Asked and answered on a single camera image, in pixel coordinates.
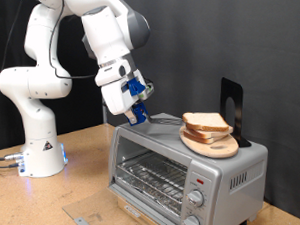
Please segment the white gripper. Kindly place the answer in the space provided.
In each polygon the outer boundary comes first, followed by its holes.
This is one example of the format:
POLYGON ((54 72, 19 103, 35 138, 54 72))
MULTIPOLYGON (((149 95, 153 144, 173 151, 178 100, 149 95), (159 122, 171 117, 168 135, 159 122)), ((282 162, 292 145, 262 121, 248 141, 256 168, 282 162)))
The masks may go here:
POLYGON ((107 107, 113 115, 124 113, 130 124, 136 124, 137 118, 130 108, 137 102, 138 96, 131 95, 125 80, 119 80, 103 85, 101 93, 107 107))

